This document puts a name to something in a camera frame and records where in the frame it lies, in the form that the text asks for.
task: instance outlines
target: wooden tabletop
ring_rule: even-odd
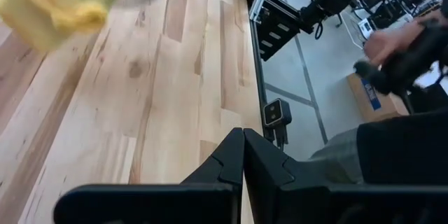
[[[2,24],[0,44],[2,223],[51,223],[87,183],[179,183],[233,127],[261,133],[246,0],[114,9],[47,55]]]

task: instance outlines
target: gray floor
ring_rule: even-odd
[[[295,8],[309,0],[285,0]],[[356,60],[363,58],[361,41],[349,12],[336,28],[336,17],[323,23],[323,35],[299,34],[269,61],[263,62],[268,101],[289,102],[293,122],[288,126],[285,152],[303,160],[336,134],[363,121],[346,82]]]

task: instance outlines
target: yellow cloth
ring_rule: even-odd
[[[115,0],[0,0],[3,21],[39,50],[74,32],[98,32]]]

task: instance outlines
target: person's hand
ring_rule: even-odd
[[[406,51],[414,39],[423,31],[419,22],[429,19],[439,20],[441,25],[448,25],[440,11],[433,11],[424,17],[417,17],[412,22],[394,31],[376,31],[365,42],[364,52],[370,62],[379,66],[394,53]]]

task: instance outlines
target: black sleeve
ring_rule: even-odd
[[[356,136],[366,183],[447,185],[448,109],[371,122]]]

